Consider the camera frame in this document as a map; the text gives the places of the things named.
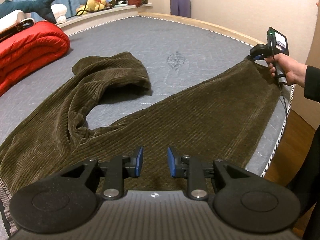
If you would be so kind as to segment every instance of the human hand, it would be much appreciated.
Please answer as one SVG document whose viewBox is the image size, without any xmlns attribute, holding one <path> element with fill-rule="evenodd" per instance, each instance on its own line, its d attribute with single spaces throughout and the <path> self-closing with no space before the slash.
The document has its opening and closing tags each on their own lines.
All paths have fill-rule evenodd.
<svg viewBox="0 0 320 240">
<path fill-rule="evenodd" d="M 273 65 L 273 56 L 267 57 L 264 60 L 268 64 L 271 76 L 275 77 L 276 68 Z M 283 69 L 288 85 L 298 84 L 304 88 L 307 65 L 299 63 L 283 53 L 275 55 L 275 62 Z"/>
</svg>

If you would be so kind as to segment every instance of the blue gripper pad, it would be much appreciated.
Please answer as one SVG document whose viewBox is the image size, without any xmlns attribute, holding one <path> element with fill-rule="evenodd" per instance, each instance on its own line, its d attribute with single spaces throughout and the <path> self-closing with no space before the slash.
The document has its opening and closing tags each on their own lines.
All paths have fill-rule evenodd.
<svg viewBox="0 0 320 240">
<path fill-rule="evenodd" d="M 168 148 L 168 159 L 167 160 L 168 160 L 168 166 L 170 169 L 170 175 L 171 175 L 171 177 L 174 177 L 176 175 L 176 166 L 174 163 L 174 156 L 173 156 L 173 153 L 172 153 L 170 147 Z"/>
<path fill-rule="evenodd" d="M 256 56 L 256 57 L 253 59 L 253 61 L 256 61 L 256 60 L 260 59 L 260 56 L 261 56 L 261 55 Z"/>
<path fill-rule="evenodd" d="M 135 175 L 137 177 L 140 177 L 142 163 L 143 163 L 143 148 L 140 147 L 138 155 L 137 155 L 137 163 L 136 163 L 136 168 L 135 168 Z"/>
</svg>

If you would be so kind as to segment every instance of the black round pad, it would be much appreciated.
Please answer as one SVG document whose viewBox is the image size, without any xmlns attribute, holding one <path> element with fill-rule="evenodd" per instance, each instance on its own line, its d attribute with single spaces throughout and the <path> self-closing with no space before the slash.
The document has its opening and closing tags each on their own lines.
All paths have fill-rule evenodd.
<svg viewBox="0 0 320 240">
<path fill-rule="evenodd" d="M 237 179 L 215 195 L 213 208 L 233 228 L 271 234 L 292 226 L 300 213 L 298 198 L 288 189 L 266 181 Z"/>
<path fill-rule="evenodd" d="M 35 182 L 20 189 L 10 201 L 10 214 L 19 228 L 55 234 L 84 224 L 96 207 L 92 191 L 73 178 L 64 178 L 63 183 Z"/>
</svg>

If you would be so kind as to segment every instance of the screen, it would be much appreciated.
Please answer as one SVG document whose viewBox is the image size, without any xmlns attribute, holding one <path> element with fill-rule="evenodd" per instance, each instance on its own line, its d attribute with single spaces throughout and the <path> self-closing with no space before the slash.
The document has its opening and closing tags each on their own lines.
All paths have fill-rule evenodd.
<svg viewBox="0 0 320 240">
<path fill-rule="evenodd" d="M 277 32 L 275 32 L 275 34 L 276 34 L 276 42 L 277 42 L 277 44 L 286 49 L 287 46 L 286 46 L 286 42 L 285 42 L 285 37 L 282 36 L 281 34 L 277 33 Z"/>
</svg>

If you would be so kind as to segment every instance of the bed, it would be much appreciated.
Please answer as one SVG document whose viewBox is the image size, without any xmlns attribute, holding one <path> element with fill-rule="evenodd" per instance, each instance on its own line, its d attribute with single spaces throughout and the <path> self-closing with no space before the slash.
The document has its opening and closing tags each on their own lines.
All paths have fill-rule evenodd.
<svg viewBox="0 0 320 240">
<path fill-rule="evenodd" d="M 122 95 L 121 100 L 102 101 L 87 116 L 89 128 L 94 129 L 108 126 L 123 116 L 226 71 L 242 61 L 252 47 L 205 28 L 145 16 L 102 23 L 73 33 L 69 39 L 70 53 L 26 77 L 0 97 L 0 144 L 45 98 L 73 76 L 71 67 L 82 57 L 109 57 L 129 51 L 146 67 L 153 89 L 151 96 Z M 285 128 L 293 90 L 293 86 L 284 89 L 287 109 L 280 97 L 258 147 L 247 163 L 248 171 L 264 176 L 268 170 Z M 7 238 L 5 229 L 2 226 L 0 239 Z"/>
</svg>

